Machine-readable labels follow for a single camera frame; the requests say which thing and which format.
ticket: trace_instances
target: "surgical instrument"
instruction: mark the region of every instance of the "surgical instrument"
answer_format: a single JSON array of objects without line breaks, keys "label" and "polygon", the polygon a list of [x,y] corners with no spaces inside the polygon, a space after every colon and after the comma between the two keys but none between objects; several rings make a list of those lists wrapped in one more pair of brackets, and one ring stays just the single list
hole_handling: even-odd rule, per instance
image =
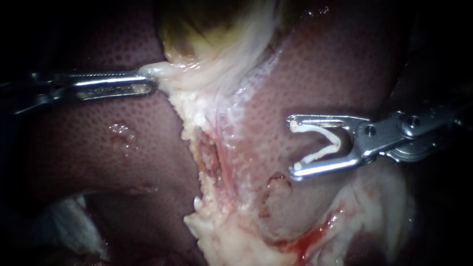
[{"label": "surgical instrument", "polygon": [[142,97],[157,88],[156,82],[136,70],[32,71],[0,83],[0,107],[19,115],[53,104]]},{"label": "surgical instrument", "polygon": [[353,144],[348,155],[340,158],[314,160],[306,156],[288,168],[290,176],[295,181],[315,178],[323,173],[370,164],[377,155],[398,163],[420,161],[451,141],[456,128],[472,131],[472,125],[465,123],[472,107],[470,99],[455,99],[416,112],[393,112],[376,122],[347,115],[290,115],[286,124],[292,132],[301,132],[297,128],[304,126],[343,128]]}]

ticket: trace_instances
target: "red bleeding area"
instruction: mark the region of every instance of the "red bleeding area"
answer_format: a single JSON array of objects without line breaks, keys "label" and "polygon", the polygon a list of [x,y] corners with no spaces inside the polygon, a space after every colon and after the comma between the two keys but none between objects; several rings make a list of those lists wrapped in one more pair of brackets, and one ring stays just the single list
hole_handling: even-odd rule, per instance
[{"label": "red bleeding area", "polygon": [[298,254],[298,265],[305,265],[312,259],[313,254],[308,254],[309,247],[316,246],[324,236],[326,230],[330,226],[332,218],[340,213],[342,208],[331,211],[324,223],[321,223],[311,230],[307,231],[301,237],[290,241],[278,241],[274,243],[282,252],[296,252]]}]

